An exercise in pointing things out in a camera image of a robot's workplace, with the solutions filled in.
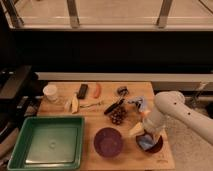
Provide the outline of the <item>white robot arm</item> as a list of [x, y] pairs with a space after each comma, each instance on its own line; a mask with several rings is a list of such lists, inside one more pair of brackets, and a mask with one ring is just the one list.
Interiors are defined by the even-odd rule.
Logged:
[[157, 93], [153, 103], [152, 110], [129, 131], [131, 136], [145, 132], [159, 134], [164, 129], [166, 116], [170, 116], [187, 125], [213, 145], [213, 119], [186, 106], [185, 97], [181, 92]]

